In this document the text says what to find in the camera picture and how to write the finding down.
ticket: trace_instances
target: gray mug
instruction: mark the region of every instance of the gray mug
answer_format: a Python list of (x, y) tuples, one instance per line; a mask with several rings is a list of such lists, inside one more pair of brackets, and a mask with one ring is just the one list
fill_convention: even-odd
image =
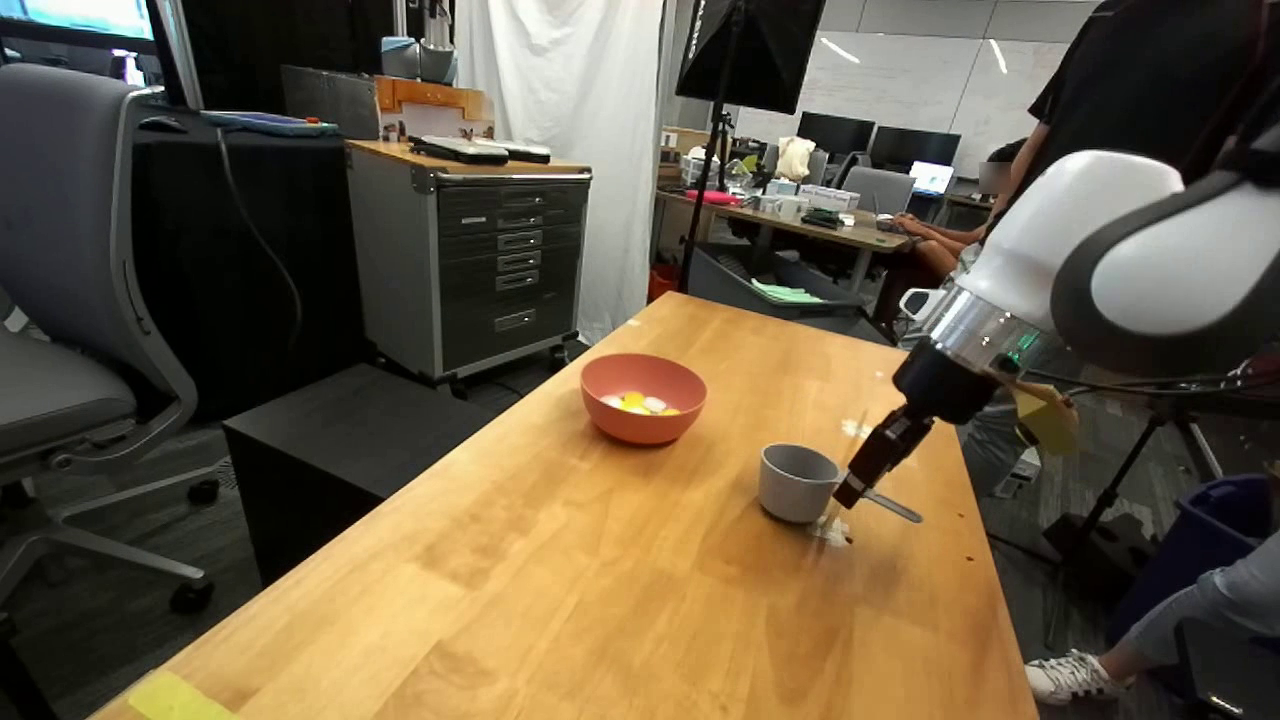
[(761, 458), (761, 508), (783, 526), (815, 526), (844, 470), (806, 446), (767, 446)]

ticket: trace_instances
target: box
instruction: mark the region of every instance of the box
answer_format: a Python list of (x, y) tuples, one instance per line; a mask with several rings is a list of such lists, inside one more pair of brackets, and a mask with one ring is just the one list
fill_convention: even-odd
[(488, 415), (373, 364), (344, 367), (226, 424), (245, 521), (273, 584)]
[(478, 89), (405, 77), (353, 77), (283, 66), (290, 118), (321, 118), (349, 142), (492, 135), (492, 105)]

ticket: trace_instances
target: orange bowl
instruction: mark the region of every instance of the orange bowl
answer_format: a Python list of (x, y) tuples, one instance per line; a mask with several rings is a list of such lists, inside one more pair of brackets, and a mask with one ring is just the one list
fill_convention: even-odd
[(707, 399), (692, 367), (644, 351), (589, 360), (582, 393), (598, 432), (621, 446), (673, 446)]

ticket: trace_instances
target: office chair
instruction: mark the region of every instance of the office chair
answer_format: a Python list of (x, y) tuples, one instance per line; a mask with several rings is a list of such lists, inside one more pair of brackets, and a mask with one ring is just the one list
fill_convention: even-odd
[(862, 211), (903, 211), (913, 203), (917, 180), (885, 167), (844, 167), (839, 187), (858, 194)]
[(179, 478), (44, 508), (44, 480), (117, 471), (177, 436), (195, 384), (158, 333), (131, 269), (131, 130), (139, 93), (63, 70), (0, 66), (0, 288), (36, 333), (0, 333), (0, 489), (32, 489), (40, 526), (0, 541), (0, 604), (50, 546), (114, 557), (179, 584), (205, 612), (202, 567), (74, 530), (74, 517), (190, 486), (215, 501), (229, 458)]

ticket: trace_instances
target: light fixture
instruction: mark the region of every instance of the light fixture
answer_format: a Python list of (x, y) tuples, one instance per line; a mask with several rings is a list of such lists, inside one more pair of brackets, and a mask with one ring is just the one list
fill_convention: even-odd
[(1001, 77), (1008, 77), (1004, 49), (1001, 49), (996, 40), (990, 40), (990, 45), (994, 45), (994, 58), (996, 58)]
[(866, 66), (850, 49), (839, 49), (834, 37), (824, 37), (824, 49), (835, 54), (839, 62), (850, 62), (850, 66)]

